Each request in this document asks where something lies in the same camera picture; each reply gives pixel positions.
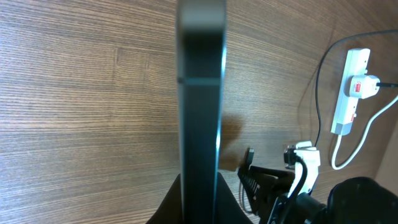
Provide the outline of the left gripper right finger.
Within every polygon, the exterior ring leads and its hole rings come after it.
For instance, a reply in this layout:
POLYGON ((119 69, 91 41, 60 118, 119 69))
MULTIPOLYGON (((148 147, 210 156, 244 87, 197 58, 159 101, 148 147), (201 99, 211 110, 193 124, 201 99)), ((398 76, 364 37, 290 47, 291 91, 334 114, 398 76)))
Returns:
POLYGON ((215 223, 252 224, 252 221, 240 208, 221 173, 218 173, 217 176, 215 223))

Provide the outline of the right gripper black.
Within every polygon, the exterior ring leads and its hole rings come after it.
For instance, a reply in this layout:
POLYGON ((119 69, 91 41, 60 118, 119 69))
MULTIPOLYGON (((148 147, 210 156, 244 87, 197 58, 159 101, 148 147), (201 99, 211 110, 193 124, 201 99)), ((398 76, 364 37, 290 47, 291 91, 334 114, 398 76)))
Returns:
POLYGON ((289 193, 295 174, 280 176, 275 169, 241 166, 238 177, 248 196, 252 213, 259 216, 259 223, 268 223, 279 197, 284 198, 289 193))

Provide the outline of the Galaxy S25 smartphone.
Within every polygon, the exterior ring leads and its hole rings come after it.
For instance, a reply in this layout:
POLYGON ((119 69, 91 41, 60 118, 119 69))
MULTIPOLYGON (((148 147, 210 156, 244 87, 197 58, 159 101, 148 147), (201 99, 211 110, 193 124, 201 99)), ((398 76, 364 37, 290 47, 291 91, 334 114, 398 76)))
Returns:
POLYGON ((179 1, 176 17, 182 212, 214 223, 226 60, 226 2, 179 1))

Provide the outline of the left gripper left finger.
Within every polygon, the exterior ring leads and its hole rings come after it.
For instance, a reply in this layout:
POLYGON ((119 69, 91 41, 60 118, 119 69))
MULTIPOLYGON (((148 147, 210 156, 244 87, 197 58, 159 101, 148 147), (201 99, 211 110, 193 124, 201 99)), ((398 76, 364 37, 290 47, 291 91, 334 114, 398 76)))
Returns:
POLYGON ((182 223, 182 198, 180 174, 164 197, 162 203, 147 221, 147 224, 181 224, 182 223))

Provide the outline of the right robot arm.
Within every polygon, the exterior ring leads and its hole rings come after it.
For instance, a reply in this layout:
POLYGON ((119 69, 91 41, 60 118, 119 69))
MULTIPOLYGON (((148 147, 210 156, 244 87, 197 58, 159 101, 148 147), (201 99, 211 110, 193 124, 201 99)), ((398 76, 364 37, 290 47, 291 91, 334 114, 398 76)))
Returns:
POLYGON ((397 224, 397 196, 367 177, 337 184, 327 203, 307 193, 289 199, 293 172, 251 166, 238 177, 261 223, 397 224))

